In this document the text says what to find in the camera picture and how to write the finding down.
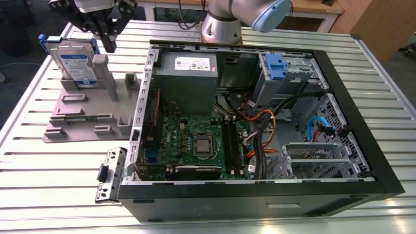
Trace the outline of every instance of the motherboard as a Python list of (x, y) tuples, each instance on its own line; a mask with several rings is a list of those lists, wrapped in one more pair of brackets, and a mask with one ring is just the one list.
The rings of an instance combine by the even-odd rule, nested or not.
[(146, 149), (146, 180), (246, 179), (247, 122), (214, 117), (166, 117), (159, 149)]

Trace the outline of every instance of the green circuit board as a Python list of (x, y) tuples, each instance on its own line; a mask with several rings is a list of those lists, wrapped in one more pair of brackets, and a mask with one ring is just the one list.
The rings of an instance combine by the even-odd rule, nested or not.
[[(243, 175), (231, 175), (226, 172), (226, 153), (223, 145), (223, 118), (212, 117), (166, 117), (162, 131), (162, 147), (158, 153), (158, 165), (190, 164), (222, 167), (222, 179), (244, 179)], [(247, 130), (247, 122), (236, 121), (239, 133)], [(212, 139), (212, 155), (206, 158), (195, 156), (195, 139), (206, 137)], [(150, 172), (154, 179), (163, 179), (164, 171), (155, 167)]]

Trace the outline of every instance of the wooden table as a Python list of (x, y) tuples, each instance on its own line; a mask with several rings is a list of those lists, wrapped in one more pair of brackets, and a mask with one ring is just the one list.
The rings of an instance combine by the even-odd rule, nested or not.
[[(335, 1), (332, 6), (322, 4), (322, 0), (292, 0), (294, 17), (323, 19), (318, 32), (328, 33), (344, 9)], [(156, 21), (156, 8), (179, 8), (179, 0), (139, 0), (139, 6), (144, 7), (147, 21)], [(202, 10), (200, 0), (182, 0), (182, 8)]]

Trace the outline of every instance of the open computer tower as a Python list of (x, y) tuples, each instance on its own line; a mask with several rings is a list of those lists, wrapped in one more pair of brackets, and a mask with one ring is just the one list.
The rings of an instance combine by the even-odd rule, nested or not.
[(326, 216), (404, 192), (324, 51), (167, 41), (99, 181), (142, 222)]

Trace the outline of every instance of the blue hard drive label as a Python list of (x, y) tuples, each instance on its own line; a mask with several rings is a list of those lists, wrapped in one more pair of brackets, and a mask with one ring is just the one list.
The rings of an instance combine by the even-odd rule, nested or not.
[(87, 55), (60, 55), (63, 66), (79, 87), (92, 87), (98, 83), (92, 64)]

